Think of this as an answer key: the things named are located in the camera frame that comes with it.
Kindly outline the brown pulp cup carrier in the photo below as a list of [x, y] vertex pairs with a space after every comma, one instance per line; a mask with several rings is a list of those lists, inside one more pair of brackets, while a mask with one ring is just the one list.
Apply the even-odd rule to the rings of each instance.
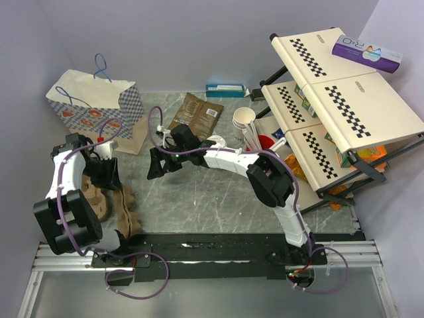
[[113, 192], [112, 198], [113, 210], [117, 216], [117, 229], [126, 239], [129, 239], [142, 229], [138, 214], [131, 211], [135, 202], [132, 187], [123, 184], [121, 190]]

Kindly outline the white plastic cup lid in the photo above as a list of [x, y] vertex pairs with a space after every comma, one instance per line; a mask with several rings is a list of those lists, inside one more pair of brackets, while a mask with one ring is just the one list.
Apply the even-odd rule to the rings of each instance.
[[226, 147], [227, 146], [227, 142], [225, 141], [225, 139], [223, 137], [219, 136], [219, 135], [212, 135], [212, 136], [208, 137], [207, 140], [215, 142], [215, 144], [218, 147]]

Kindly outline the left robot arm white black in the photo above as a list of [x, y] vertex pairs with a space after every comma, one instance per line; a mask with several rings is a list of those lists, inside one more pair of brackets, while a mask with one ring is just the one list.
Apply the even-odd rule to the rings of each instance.
[[50, 157], [54, 163], [52, 184], [44, 200], [33, 206], [41, 231], [56, 255], [88, 251], [107, 253], [116, 266], [124, 266], [131, 250], [124, 244], [119, 230], [104, 230], [88, 199], [83, 194], [83, 178], [100, 189], [121, 190], [117, 145], [112, 139], [93, 142], [79, 133], [66, 136], [65, 143], [55, 146]]

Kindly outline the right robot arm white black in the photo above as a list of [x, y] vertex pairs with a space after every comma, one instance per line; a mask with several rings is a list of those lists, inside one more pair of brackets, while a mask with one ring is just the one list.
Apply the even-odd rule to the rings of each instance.
[[301, 216], [297, 201], [299, 184], [293, 172], [271, 150], [243, 151], [221, 146], [212, 140], [201, 142], [191, 129], [180, 124], [170, 131], [174, 143], [150, 149], [149, 180], [182, 168], [195, 166], [226, 170], [248, 178], [260, 202], [273, 209], [290, 244], [290, 258], [304, 264], [312, 257], [310, 229]]

